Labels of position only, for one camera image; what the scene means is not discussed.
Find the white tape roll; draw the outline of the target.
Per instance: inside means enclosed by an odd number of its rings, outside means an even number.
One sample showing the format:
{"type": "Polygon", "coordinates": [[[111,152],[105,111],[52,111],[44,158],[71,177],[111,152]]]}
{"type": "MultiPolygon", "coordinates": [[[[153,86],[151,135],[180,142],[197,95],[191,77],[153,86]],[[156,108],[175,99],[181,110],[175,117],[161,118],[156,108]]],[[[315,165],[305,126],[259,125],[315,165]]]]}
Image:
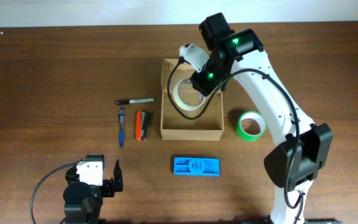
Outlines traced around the white tape roll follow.
{"type": "Polygon", "coordinates": [[[173,99],[177,106],[185,111],[198,110],[206,101],[200,92],[193,89],[189,79],[182,79],[174,86],[173,99]]]}

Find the blue ballpoint pen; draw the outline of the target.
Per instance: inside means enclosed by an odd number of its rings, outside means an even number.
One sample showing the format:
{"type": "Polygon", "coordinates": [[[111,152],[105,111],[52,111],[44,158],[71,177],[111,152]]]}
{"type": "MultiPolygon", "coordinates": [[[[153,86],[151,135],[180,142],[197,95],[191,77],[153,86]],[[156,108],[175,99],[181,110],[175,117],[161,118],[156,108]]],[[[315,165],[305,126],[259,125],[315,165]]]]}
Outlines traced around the blue ballpoint pen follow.
{"type": "Polygon", "coordinates": [[[119,146],[124,146],[124,108],[119,110],[119,146]]]}

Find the blue plastic block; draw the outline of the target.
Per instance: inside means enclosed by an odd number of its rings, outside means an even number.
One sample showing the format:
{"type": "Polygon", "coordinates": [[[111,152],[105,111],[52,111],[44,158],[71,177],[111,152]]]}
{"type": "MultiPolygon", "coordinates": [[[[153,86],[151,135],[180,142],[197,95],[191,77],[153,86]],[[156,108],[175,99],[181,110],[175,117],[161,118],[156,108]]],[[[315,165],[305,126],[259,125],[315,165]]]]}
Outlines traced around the blue plastic block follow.
{"type": "Polygon", "coordinates": [[[176,157],[173,161],[173,174],[219,177],[220,160],[205,157],[176,157]]]}

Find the green tape roll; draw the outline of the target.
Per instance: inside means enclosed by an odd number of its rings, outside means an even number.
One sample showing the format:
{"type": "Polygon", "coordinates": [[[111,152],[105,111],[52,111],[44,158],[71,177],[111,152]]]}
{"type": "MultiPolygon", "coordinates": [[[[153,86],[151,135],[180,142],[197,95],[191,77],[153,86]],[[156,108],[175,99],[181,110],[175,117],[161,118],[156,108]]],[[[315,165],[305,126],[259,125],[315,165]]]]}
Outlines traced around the green tape roll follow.
{"type": "Polygon", "coordinates": [[[267,123],[265,122],[262,115],[256,111],[247,111],[247,112],[243,113],[240,116],[240,118],[236,124],[237,135],[242,140],[247,141],[247,142],[253,142],[253,141],[258,140],[261,136],[264,135],[266,130],[267,130],[267,123]],[[253,120],[259,125],[260,131],[258,134],[250,134],[250,133],[246,132],[245,129],[242,128],[242,121],[245,119],[253,120]]]}

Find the orange black stapler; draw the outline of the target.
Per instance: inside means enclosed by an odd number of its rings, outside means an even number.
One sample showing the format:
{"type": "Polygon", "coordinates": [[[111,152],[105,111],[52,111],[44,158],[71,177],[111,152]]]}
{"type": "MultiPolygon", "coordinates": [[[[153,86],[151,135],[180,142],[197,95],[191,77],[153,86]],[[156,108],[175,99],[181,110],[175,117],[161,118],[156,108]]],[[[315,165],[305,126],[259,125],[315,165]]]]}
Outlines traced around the orange black stapler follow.
{"type": "Polygon", "coordinates": [[[146,139],[148,124],[149,112],[137,111],[135,122],[135,139],[137,141],[144,141],[146,139]]]}

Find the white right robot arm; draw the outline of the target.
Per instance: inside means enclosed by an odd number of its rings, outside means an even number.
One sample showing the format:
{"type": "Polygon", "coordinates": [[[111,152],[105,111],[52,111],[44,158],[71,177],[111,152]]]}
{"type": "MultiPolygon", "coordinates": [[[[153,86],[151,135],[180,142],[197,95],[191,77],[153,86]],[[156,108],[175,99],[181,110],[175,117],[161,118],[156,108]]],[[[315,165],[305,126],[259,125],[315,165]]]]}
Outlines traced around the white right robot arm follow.
{"type": "Polygon", "coordinates": [[[270,222],[306,223],[306,196],[326,164],[333,132],[326,123],[316,125],[296,104],[252,29],[235,32],[218,13],[207,17],[199,30],[211,53],[190,78],[194,89],[209,96],[232,78],[245,89],[275,145],[264,159],[275,185],[270,222]]]}

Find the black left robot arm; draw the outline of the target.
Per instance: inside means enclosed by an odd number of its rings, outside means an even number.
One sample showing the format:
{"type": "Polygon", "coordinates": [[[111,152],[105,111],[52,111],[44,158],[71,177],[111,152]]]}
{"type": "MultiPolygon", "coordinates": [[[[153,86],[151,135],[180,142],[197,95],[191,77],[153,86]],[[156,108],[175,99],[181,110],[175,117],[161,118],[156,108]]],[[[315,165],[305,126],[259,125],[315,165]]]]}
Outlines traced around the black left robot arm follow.
{"type": "Polygon", "coordinates": [[[65,223],[107,223],[100,217],[105,198],[113,198],[124,190],[119,161],[114,166],[114,177],[103,178],[104,159],[86,158],[66,173],[68,187],[63,192],[65,223]]]}

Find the brown cardboard box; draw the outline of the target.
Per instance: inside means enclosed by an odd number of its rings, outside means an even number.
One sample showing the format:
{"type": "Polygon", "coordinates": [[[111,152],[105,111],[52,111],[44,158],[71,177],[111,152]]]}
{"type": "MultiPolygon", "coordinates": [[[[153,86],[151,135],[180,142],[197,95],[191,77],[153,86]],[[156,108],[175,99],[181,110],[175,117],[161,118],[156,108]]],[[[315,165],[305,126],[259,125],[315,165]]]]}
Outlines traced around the brown cardboard box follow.
{"type": "MultiPolygon", "coordinates": [[[[186,141],[219,141],[224,132],[223,115],[223,93],[219,90],[208,105],[206,111],[197,119],[186,119],[178,113],[168,99],[167,80],[178,59],[164,58],[162,60],[161,74],[161,117],[160,133],[162,140],[186,140],[186,141]]],[[[194,68],[187,63],[181,64],[173,74],[170,82],[170,93],[173,99],[174,86],[182,79],[189,78],[194,72],[194,68]]],[[[198,115],[203,106],[195,111],[185,111],[182,113],[194,117],[198,115]]]]}

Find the black sharpie marker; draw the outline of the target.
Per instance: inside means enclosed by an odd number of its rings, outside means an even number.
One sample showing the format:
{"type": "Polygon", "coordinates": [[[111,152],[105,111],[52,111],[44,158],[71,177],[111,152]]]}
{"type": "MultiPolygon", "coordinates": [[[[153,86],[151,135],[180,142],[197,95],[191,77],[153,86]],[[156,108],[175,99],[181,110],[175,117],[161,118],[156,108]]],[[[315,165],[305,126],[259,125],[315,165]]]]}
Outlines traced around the black sharpie marker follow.
{"type": "Polygon", "coordinates": [[[129,105],[136,103],[150,103],[154,102],[155,98],[139,98],[139,99],[127,99],[127,100],[118,100],[115,102],[116,105],[129,105]]]}

